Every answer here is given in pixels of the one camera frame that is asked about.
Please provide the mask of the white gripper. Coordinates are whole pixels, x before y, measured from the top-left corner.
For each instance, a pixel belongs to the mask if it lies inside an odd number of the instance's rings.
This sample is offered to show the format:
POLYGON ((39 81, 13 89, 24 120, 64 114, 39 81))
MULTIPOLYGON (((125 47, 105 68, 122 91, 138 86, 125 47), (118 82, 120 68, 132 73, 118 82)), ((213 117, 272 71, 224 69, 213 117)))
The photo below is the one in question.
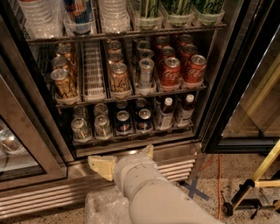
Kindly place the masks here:
POLYGON ((148 180, 164 178, 152 160, 154 146, 149 144, 139 153, 123 157, 118 162, 115 156, 89 156, 87 162, 90 169, 104 179, 114 180, 122 193, 133 193, 148 180))

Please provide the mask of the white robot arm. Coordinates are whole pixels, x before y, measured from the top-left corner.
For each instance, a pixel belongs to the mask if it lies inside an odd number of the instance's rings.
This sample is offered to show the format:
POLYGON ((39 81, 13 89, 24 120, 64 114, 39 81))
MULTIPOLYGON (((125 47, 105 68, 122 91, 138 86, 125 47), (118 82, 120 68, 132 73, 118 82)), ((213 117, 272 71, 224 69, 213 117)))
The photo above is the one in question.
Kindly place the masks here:
POLYGON ((160 173, 151 144, 121 158, 89 156, 87 162, 129 201, 133 224, 224 224, 160 173))

